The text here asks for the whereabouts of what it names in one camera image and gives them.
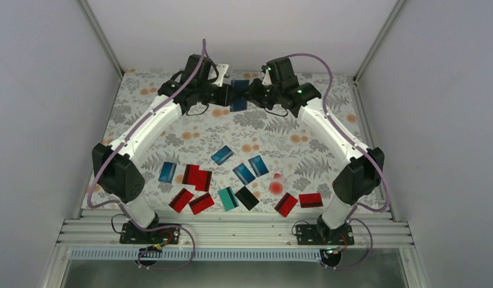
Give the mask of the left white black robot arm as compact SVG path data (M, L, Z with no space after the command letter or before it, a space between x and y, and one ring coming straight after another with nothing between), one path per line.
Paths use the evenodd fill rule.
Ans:
M135 235L144 243L159 234L157 215L143 195L145 179L139 168L144 153L168 126L187 113L192 106L232 102L232 89L224 83L228 64L215 64L205 55L190 55L184 70L161 85L147 110L108 145L98 143L92 149L94 180L92 186L112 196Z

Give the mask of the red card black stripe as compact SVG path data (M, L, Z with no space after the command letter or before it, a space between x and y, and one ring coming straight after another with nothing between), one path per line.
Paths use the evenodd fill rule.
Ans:
M212 207L214 204L215 202L210 193L205 193L189 202L190 209L194 215Z

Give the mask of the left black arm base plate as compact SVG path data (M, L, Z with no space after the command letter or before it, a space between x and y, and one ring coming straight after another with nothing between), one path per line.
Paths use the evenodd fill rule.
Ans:
M128 222L122 225L120 244L178 244L180 235L180 226L168 224L168 228L156 230L153 232L144 232L139 230L132 223Z

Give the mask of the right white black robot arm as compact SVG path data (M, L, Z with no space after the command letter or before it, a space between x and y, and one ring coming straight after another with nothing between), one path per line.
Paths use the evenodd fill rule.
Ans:
M247 99L269 110L280 105L309 126L340 161L342 170L332 184L334 196L317 220L318 239L332 244L360 199L380 185L384 153L380 148L369 148L332 114L327 93L320 93L311 83L299 82L290 56L268 61L262 71L264 78L250 85Z

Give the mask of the dark blue card holder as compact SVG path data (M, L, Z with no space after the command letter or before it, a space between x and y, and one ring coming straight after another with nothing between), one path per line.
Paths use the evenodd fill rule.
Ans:
M243 92L248 88L249 84L249 80L233 80L231 82L233 94L230 112L242 112L247 110L248 103L243 97Z

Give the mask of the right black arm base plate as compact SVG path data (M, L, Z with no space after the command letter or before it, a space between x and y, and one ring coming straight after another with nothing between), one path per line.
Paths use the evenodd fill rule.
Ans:
M352 227L348 224L338 229L320 231L316 224L297 224L295 226L295 237L298 245L305 246L344 246L354 245L354 234Z

